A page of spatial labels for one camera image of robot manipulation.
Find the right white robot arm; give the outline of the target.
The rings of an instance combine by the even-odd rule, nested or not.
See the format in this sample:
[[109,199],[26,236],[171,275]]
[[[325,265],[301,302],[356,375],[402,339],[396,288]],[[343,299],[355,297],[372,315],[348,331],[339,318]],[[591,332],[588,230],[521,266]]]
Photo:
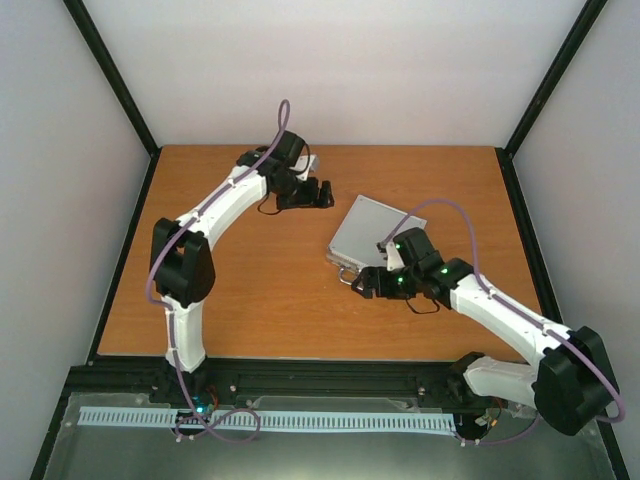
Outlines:
[[610,405],[625,407],[606,348],[588,327],[572,330],[523,306],[497,289],[472,265],[454,258],[430,269],[365,267],[351,289],[366,299],[409,300],[417,295],[464,315],[499,337],[523,359],[481,355],[462,369],[467,388],[531,407],[556,431],[573,436],[604,418]]

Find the aluminium poker case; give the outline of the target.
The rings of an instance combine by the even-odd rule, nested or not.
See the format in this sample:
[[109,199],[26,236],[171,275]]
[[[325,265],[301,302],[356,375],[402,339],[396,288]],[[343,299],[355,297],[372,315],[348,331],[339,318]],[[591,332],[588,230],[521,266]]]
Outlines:
[[396,243],[396,234],[427,225],[425,219],[411,216],[389,205],[358,195],[327,247],[327,260],[339,268],[339,281],[350,285],[365,267],[392,271],[405,266]]

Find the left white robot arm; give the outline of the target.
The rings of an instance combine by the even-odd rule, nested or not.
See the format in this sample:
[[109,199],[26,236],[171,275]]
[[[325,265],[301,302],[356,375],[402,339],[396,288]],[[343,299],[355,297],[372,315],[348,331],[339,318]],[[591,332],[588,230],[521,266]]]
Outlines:
[[153,228],[145,294],[164,309],[166,361],[178,373],[172,388],[186,402],[201,400],[208,378],[198,369],[206,359],[203,308],[216,281],[212,251],[221,236],[254,204],[269,194],[291,200],[295,208],[334,204],[328,181],[312,176],[318,156],[276,158],[271,147],[243,154],[224,181],[199,204],[175,220],[161,218]]

